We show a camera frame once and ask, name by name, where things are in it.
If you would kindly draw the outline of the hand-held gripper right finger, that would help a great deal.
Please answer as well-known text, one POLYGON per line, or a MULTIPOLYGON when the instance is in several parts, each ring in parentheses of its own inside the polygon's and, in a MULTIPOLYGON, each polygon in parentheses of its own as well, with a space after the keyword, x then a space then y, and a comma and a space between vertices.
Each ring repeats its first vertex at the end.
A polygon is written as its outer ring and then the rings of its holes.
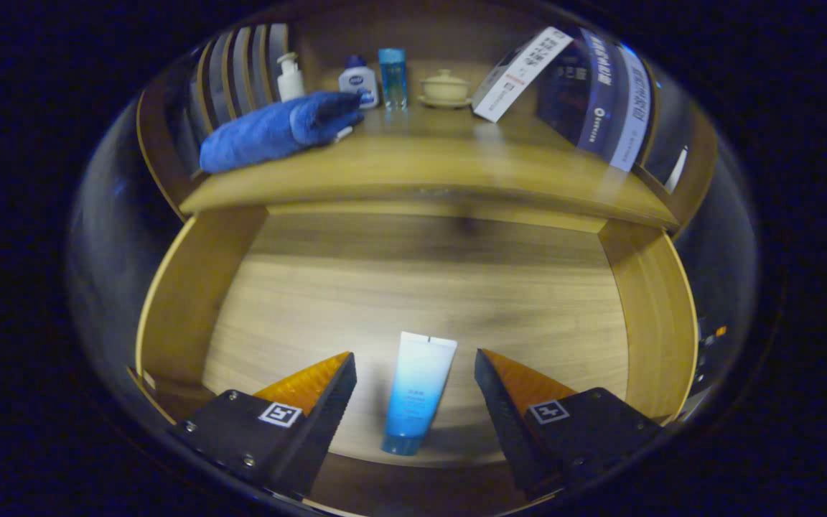
POLYGON ((593 484, 662 431, 604 387, 577 391, 488 349, 476 352, 474 378, 515 486, 528 498, 593 484))

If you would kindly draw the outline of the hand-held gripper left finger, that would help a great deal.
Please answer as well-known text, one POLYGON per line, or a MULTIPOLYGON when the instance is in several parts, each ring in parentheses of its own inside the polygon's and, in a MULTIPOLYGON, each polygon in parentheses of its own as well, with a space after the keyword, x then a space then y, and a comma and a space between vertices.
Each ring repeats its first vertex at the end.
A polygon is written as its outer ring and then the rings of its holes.
POLYGON ((169 433, 204 462, 259 490, 306 497, 357 385, 344 351, 253 393, 230 389, 169 433))

